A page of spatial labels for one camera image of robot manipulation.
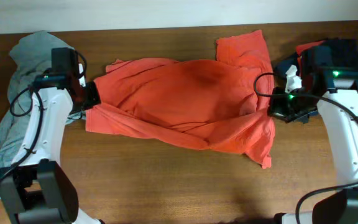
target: green light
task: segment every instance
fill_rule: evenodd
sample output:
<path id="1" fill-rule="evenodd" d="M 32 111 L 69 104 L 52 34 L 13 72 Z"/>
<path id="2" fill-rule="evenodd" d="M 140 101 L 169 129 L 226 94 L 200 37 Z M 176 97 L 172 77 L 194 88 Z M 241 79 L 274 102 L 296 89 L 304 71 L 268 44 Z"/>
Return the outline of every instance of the green light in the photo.
<path id="1" fill-rule="evenodd" d="M 337 77 L 340 74 L 340 72 L 339 71 L 333 71 L 333 74 L 334 74 L 335 77 Z"/>

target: light blue cloth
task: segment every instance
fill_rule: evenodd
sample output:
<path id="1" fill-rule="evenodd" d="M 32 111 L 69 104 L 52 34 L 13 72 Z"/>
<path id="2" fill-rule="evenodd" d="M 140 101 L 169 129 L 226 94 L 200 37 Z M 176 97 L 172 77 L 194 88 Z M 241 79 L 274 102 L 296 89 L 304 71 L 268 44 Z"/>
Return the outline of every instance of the light blue cloth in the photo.
<path id="1" fill-rule="evenodd" d="M 56 47 L 70 46 L 45 31 L 28 35 L 13 47 L 9 55 L 17 64 L 17 70 L 8 86 L 9 102 L 12 102 L 20 91 L 31 84 L 37 75 L 52 66 L 51 50 Z M 19 98 L 14 111 L 18 114 L 23 113 L 23 110 L 27 110 L 30 104 L 30 93 L 27 92 Z M 78 117 L 79 114 L 71 116 L 74 119 Z M 23 117 L 13 117 L 9 111 L 3 117 L 0 122 L 0 167 L 11 165 L 13 157 L 22 144 L 29 120 L 29 114 Z M 71 122 L 73 122 L 72 119 L 67 120 L 67 124 Z"/>

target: red fabric under dark cloth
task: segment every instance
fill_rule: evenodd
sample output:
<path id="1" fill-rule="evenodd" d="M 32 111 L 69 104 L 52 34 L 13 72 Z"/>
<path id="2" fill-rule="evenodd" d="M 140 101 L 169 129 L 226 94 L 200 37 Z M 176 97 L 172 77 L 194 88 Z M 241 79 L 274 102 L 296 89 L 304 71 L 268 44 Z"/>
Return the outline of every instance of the red fabric under dark cloth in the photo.
<path id="1" fill-rule="evenodd" d="M 258 75 L 272 72 L 262 31 L 217 44 L 217 60 L 143 58 L 107 66 L 95 80 L 101 104 L 86 111 L 86 130 L 247 154 L 270 167 L 269 99 L 253 90 Z M 273 76 L 262 77 L 257 88 L 271 94 Z"/>

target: wooden surface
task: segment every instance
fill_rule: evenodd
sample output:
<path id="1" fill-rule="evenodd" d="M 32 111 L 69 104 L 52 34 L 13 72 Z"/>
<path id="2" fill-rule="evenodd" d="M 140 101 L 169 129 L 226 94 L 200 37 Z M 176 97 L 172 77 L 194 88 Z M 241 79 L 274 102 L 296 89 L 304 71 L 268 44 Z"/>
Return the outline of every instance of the wooden surface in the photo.
<path id="1" fill-rule="evenodd" d="M 219 37 L 262 29 L 273 63 L 295 46 L 325 37 L 356 38 L 357 22 L 317 22 L 180 29 L 53 33 L 88 60 L 88 78 L 115 61 L 142 57 L 213 59 Z M 8 52 L 25 34 L 0 35 L 0 120 L 16 65 Z M 276 120 L 273 166 L 262 170 L 244 156 L 192 151 L 157 140 L 85 132 L 68 125 L 62 167 L 80 196 L 80 206 L 106 223 L 217 223 L 238 217 L 293 212 L 305 193 L 335 184 L 328 137 L 320 117 L 310 123 Z M 320 195 L 308 200 L 311 209 Z M 0 203 L 0 223 L 8 223 Z"/>

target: white wall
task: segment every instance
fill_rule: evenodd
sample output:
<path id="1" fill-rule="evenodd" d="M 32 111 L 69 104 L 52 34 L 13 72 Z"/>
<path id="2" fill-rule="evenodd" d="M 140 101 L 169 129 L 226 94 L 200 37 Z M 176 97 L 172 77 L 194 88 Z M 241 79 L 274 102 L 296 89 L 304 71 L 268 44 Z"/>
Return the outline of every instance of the white wall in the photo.
<path id="1" fill-rule="evenodd" d="M 358 0 L 0 0 L 0 34 L 358 20 Z"/>

